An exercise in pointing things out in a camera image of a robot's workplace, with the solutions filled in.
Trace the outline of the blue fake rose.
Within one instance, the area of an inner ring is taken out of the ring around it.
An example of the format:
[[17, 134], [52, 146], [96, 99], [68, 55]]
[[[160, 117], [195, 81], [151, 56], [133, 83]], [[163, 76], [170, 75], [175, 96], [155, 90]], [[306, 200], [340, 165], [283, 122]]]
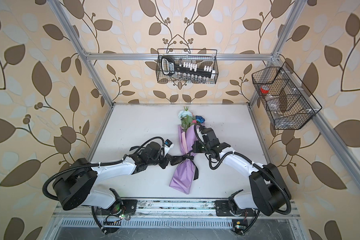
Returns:
[[202, 116], [195, 116], [195, 120], [200, 124], [205, 122], [205, 119]]

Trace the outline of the pale green fake flower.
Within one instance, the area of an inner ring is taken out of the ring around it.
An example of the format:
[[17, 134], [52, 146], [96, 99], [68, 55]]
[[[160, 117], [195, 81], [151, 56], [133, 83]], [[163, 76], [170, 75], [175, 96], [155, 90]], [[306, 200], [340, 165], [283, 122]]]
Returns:
[[178, 113], [178, 117], [180, 120], [187, 117], [193, 118], [193, 114], [189, 111], [188, 107], [184, 107], [184, 109]]

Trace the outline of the pink purple wrapping paper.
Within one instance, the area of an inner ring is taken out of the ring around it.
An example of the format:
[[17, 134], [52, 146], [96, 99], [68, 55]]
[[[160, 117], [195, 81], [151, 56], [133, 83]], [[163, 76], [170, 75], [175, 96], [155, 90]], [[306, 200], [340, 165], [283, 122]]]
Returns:
[[[195, 153], [192, 149], [192, 146], [196, 141], [194, 128], [195, 126], [192, 125], [186, 132], [184, 132], [181, 125], [178, 125], [182, 156], [186, 154], [189, 154], [193, 157], [195, 156]], [[188, 195], [191, 191], [193, 181], [197, 180], [198, 178], [199, 170], [194, 160], [185, 160], [177, 166], [169, 186], [181, 193]]]

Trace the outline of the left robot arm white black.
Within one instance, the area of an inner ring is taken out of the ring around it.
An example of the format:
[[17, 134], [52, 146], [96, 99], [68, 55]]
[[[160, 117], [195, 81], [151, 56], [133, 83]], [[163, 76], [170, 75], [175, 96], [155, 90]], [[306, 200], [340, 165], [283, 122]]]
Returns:
[[141, 146], [132, 147], [132, 154], [124, 155], [121, 160], [90, 163], [85, 158], [79, 159], [68, 169], [47, 179], [43, 194], [59, 201], [65, 211], [90, 206], [117, 213], [123, 201], [116, 190], [106, 188], [102, 183], [118, 176], [138, 174], [149, 166], [165, 169], [171, 160], [167, 154], [174, 145], [170, 140], [161, 144], [155, 140], [152, 138]]

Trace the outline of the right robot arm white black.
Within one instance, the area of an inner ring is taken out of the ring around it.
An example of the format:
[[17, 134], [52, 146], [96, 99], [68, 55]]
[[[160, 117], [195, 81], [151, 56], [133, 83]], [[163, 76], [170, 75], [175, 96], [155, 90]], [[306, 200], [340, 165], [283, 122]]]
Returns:
[[209, 168], [217, 170], [225, 164], [249, 178], [250, 192], [239, 190], [229, 196], [230, 214], [240, 216], [246, 209], [270, 216], [273, 213], [289, 215], [292, 211], [291, 193], [274, 164], [260, 164], [235, 151], [231, 145], [221, 143], [212, 128], [196, 124], [194, 153], [204, 153]]

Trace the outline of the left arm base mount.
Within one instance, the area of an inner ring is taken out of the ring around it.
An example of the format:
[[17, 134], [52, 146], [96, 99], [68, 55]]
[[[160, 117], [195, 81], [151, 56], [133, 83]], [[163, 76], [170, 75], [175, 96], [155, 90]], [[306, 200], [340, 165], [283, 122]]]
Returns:
[[97, 210], [100, 210], [101, 215], [131, 216], [134, 215], [137, 210], [137, 203], [138, 200], [126, 199], [116, 201], [108, 209], [97, 207]]

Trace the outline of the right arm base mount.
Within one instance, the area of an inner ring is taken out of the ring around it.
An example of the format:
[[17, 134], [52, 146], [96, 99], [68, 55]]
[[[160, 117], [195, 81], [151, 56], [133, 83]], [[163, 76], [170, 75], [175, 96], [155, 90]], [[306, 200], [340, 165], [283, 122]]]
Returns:
[[249, 209], [240, 209], [233, 201], [216, 200], [214, 203], [216, 215], [218, 217], [254, 217], [256, 211]]

